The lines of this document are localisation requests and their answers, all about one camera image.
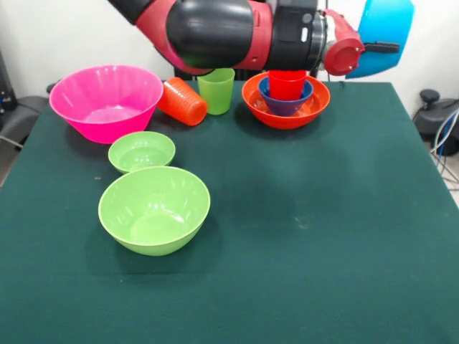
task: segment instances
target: blue bowl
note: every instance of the blue bowl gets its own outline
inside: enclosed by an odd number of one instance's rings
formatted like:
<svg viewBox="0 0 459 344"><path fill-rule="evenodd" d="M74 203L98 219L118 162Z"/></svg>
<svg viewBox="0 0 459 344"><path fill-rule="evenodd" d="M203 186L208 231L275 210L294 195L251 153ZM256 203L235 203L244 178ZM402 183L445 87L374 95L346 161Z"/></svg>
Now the blue bowl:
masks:
<svg viewBox="0 0 459 344"><path fill-rule="evenodd" d="M270 97L270 81L269 77L266 77L260 81L258 89L269 107L270 111L277 116L287 117L295 114L300 110L301 106L313 95L314 89L309 81L304 84L301 98L298 100L276 100Z"/></svg>

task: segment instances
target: small green bowl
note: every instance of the small green bowl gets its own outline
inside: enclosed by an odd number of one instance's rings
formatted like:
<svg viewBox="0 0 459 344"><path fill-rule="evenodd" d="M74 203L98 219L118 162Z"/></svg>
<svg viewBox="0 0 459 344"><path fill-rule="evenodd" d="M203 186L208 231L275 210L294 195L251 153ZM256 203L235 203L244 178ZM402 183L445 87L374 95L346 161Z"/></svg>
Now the small green bowl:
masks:
<svg viewBox="0 0 459 344"><path fill-rule="evenodd" d="M120 177L105 190L99 220L131 251L164 256L193 239L209 210L209 190L193 173L150 167Z"/></svg>
<svg viewBox="0 0 459 344"><path fill-rule="evenodd" d="M151 131L123 136L108 151L108 160L121 173L152 166L167 166L174 156L174 142L163 134Z"/></svg>

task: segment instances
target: green cup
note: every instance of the green cup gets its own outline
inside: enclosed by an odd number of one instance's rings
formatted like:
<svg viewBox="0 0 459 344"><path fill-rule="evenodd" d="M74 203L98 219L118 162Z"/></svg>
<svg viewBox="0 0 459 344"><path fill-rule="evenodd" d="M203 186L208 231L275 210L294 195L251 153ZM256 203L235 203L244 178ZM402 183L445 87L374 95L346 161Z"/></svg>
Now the green cup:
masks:
<svg viewBox="0 0 459 344"><path fill-rule="evenodd" d="M208 105L210 115L223 115L231 107L235 70L223 68L198 77L199 94Z"/></svg>

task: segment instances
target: red cup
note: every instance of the red cup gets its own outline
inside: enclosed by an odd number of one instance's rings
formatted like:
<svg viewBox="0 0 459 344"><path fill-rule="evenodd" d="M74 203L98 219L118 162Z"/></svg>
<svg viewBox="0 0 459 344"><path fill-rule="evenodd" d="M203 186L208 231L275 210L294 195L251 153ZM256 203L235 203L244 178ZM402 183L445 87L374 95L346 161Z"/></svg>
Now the red cup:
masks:
<svg viewBox="0 0 459 344"><path fill-rule="evenodd" d="M276 100L298 100L308 77L305 70L270 70L270 97Z"/></svg>
<svg viewBox="0 0 459 344"><path fill-rule="evenodd" d="M207 114L205 100L179 77L173 77L164 83L164 94L158 108L189 126L200 124Z"/></svg>

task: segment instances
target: orange cup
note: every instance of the orange cup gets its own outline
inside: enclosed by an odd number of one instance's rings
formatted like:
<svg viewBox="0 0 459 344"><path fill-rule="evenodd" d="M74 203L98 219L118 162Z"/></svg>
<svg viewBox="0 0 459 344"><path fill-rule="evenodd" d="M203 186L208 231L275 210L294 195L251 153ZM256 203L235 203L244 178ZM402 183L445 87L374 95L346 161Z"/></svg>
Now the orange cup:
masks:
<svg viewBox="0 0 459 344"><path fill-rule="evenodd" d="M164 83L164 93L158 108L189 126L200 124L207 114L205 100L179 77L173 77Z"/></svg>

